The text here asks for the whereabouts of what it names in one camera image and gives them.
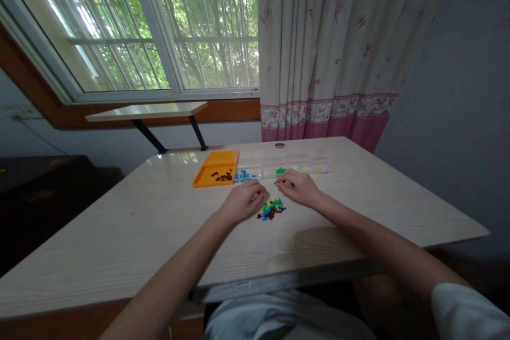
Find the wooden furniture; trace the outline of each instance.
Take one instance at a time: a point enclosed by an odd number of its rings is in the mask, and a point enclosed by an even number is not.
[[[86,156],[0,158],[0,276],[112,186]]]
[[[319,187],[347,206],[429,247],[488,235],[480,224],[343,137],[237,144],[241,158],[291,153],[327,157],[332,172],[316,174]],[[223,203],[232,186],[194,189],[208,152],[183,149],[153,156],[0,279],[0,317],[57,310],[134,296],[157,269]],[[233,294],[260,292],[299,279],[299,271],[356,269],[367,255],[313,210],[262,184],[287,208],[273,220],[239,224],[219,248],[199,287]],[[336,273],[336,278],[345,274]]]
[[[147,126],[143,123],[144,118],[164,118],[164,117],[183,117],[187,116],[193,126],[193,130],[200,142],[200,150],[207,150],[207,146],[203,140],[202,133],[198,127],[195,114],[204,109],[207,102],[191,102],[191,103],[169,103],[169,104],[146,104],[131,105],[118,109],[109,110],[107,112],[97,113],[86,116],[89,122],[100,121],[122,121],[130,120],[138,130],[147,138],[160,154],[166,153],[167,149],[158,141],[151,133]]]

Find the window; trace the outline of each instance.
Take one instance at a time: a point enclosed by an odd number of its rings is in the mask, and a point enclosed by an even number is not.
[[[258,96],[257,0],[2,0],[70,102]]]

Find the white sleeve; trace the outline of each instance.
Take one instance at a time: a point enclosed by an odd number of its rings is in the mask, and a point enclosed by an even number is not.
[[[441,340],[510,338],[510,318],[480,293],[443,283],[432,290],[432,313]]]

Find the wooden window frame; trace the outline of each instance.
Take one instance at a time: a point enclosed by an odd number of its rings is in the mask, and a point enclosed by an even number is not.
[[[130,121],[88,122],[85,116],[128,105],[179,102],[155,100],[64,105],[2,23],[0,23],[0,67],[55,129],[132,128]],[[196,115],[198,122],[260,120],[258,98],[204,101],[209,105]],[[187,117],[151,118],[144,121],[148,126],[189,123]]]

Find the orange tray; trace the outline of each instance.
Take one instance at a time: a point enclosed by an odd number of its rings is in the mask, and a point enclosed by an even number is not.
[[[213,151],[193,181],[194,188],[234,184],[239,150]]]

